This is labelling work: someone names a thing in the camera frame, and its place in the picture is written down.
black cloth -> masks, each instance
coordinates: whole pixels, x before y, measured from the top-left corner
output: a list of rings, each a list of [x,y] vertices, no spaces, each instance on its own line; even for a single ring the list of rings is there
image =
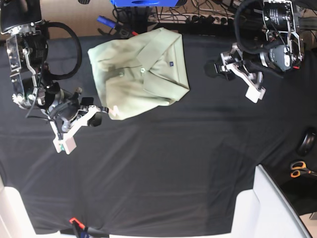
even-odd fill
[[[81,38],[83,64],[62,88],[82,87],[83,96],[99,103],[87,50],[110,39]],[[25,119],[26,111],[11,101],[8,59],[0,49],[0,173],[21,193],[37,233],[69,229],[76,217],[114,235],[224,234],[237,194],[253,186],[256,165],[280,185],[289,183],[298,140],[307,126],[317,126],[315,56],[307,54],[303,69],[285,79],[264,75],[266,95],[254,104],[242,79],[204,74],[204,64],[229,50],[231,41],[184,36],[183,42],[191,91],[169,107],[124,121],[105,115],[101,126],[81,128],[70,155],[56,152],[48,124]],[[55,40],[49,47],[52,73],[71,70],[73,42]],[[312,169],[316,155],[315,148],[306,158]],[[315,200],[305,206],[296,209],[317,210]]]

motor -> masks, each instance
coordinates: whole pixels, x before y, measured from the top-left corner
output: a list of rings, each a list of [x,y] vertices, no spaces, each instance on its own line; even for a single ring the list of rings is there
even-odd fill
[[[108,113],[108,108],[95,106],[93,98],[82,98],[79,102],[82,89],[70,93],[60,88],[57,82],[71,78],[80,68],[79,39],[65,24],[42,20],[40,0],[0,0],[0,10],[1,33],[10,35],[6,40],[6,51],[11,69],[12,99],[20,108],[28,110],[26,118],[49,121],[55,133],[53,143],[57,152],[70,154],[76,148],[73,136],[80,127],[98,126],[102,123],[100,113]],[[50,27],[64,29],[74,40],[77,63],[68,74],[51,73],[46,62]],[[31,116],[35,107],[46,117]],[[58,121],[62,122],[62,132]]]
[[[265,94],[263,73],[283,77],[284,72],[299,68],[304,57],[302,39],[299,37],[299,18],[296,6],[290,0],[264,0],[260,2],[266,28],[266,42],[249,48],[239,32],[240,15],[250,4],[259,0],[245,0],[235,14],[234,28],[237,43],[228,52],[220,54],[217,62],[209,62],[205,69],[232,80],[242,78],[249,86],[246,97],[257,103]]]

folded shirt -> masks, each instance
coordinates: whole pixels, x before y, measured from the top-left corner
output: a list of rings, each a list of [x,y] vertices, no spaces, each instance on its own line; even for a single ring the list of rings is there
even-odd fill
[[[160,28],[88,50],[102,106],[124,120],[169,106],[188,91],[182,35]]]

blue object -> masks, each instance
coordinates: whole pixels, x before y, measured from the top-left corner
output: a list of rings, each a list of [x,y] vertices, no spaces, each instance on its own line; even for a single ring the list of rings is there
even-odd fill
[[[108,27],[111,27],[111,28],[115,28],[116,26],[116,23],[108,18],[105,18],[104,16],[99,16],[97,18],[97,21],[108,26]]]
[[[176,6],[179,0],[110,0],[113,5],[122,6]]]

